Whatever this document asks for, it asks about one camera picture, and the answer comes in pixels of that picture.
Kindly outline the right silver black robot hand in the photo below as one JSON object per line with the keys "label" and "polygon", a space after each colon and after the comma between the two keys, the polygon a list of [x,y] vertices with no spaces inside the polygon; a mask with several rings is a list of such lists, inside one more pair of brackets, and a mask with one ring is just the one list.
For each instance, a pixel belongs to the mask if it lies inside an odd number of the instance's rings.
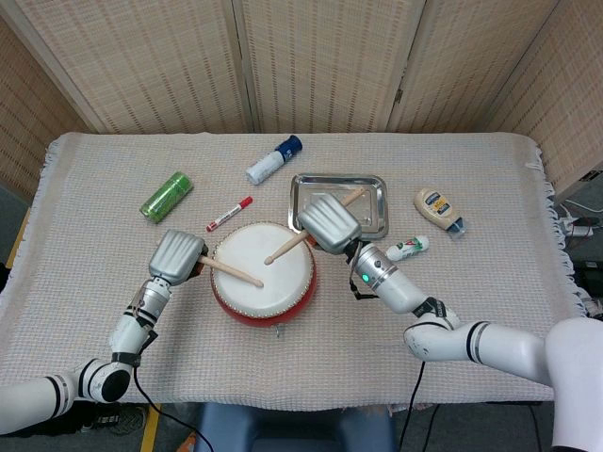
{"label": "right silver black robot hand", "polygon": [[330,254],[341,254],[353,240],[362,235],[356,217],[331,194],[309,203],[298,215],[303,229]]}

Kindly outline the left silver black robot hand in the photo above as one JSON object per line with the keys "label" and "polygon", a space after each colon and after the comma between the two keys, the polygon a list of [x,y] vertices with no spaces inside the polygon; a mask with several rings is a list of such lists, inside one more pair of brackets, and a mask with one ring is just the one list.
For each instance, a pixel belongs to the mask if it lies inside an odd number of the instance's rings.
{"label": "left silver black robot hand", "polygon": [[170,229],[150,260],[150,275],[170,286],[180,285],[190,277],[200,257],[207,252],[205,241],[198,235]]}

